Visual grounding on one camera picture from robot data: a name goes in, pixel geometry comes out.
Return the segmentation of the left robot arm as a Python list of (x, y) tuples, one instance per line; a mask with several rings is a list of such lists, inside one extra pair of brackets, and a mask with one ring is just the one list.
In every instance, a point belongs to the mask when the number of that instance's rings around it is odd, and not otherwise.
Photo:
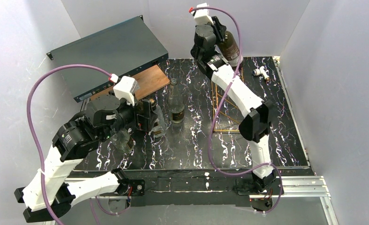
[(72, 184), (68, 184), (66, 178), (102, 142), (110, 140), (131, 147), (131, 141), (119, 140), (119, 132), (129, 124), (150, 132), (158, 118), (156, 110), (157, 103), (152, 98), (136, 101), (134, 105), (128, 105), (126, 99), (113, 95), (91, 100), (84, 111), (59, 128), (44, 168), (28, 186), (15, 190), (17, 201), (26, 205), (23, 212), (25, 221), (52, 221), (68, 213), (74, 205), (106, 193), (127, 198), (144, 195), (145, 181), (130, 179), (119, 168)]

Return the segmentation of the dark brown wine bottle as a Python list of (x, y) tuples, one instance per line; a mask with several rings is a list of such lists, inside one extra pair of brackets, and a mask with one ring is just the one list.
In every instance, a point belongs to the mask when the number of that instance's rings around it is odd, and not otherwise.
[(218, 48), (233, 69), (238, 65), (242, 66), (243, 56), (240, 54), (240, 49), (230, 31), (225, 31), (225, 39), (218, 44)]

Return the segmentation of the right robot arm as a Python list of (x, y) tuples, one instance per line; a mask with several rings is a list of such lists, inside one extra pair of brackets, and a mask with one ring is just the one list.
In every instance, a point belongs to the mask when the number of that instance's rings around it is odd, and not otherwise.
[(238, 126), (247, 140), (252, 157), (252, 187), (258, 191), (268, 190), (275, 180), (269, 151), (269, 133), (273, 118), (273, 104), (263, 101), (253, 93), (235, 72), (224, 56), (215, 47), (221, 42), (226, 30), (216, 16), (196, 16), (194, 46), (191, 56), (199, 70), (221, 89), (242, 113)]

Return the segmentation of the clear tall glass bottle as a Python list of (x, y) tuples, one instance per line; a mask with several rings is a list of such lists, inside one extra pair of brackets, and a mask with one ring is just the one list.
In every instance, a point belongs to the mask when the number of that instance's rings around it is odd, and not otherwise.
[(168, 98), (169, 117), (173, 123), (181, 123), (184, 120), (184, 101), (177, 78), (170, 80)]

